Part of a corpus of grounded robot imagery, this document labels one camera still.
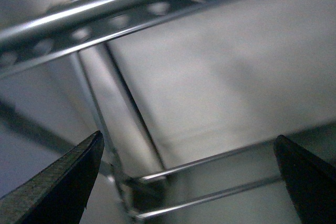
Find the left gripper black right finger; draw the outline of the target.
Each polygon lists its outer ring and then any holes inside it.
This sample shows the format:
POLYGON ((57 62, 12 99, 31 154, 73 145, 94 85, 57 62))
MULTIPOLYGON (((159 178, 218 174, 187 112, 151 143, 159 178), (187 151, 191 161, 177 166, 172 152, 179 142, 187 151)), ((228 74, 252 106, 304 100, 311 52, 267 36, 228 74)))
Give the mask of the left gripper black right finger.
POLYGON ((335 167, 280 135, 278 168, 302 223, 335 223, 335 167))

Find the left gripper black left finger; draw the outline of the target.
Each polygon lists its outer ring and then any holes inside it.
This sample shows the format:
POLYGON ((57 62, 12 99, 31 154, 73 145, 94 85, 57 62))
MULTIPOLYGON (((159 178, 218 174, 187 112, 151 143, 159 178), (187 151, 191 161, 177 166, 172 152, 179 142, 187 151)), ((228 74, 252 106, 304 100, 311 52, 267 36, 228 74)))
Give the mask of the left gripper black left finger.
POLYGON ((97 131, 3 196, 1 223, 79 223, 103 150, 103 136, 97 131))

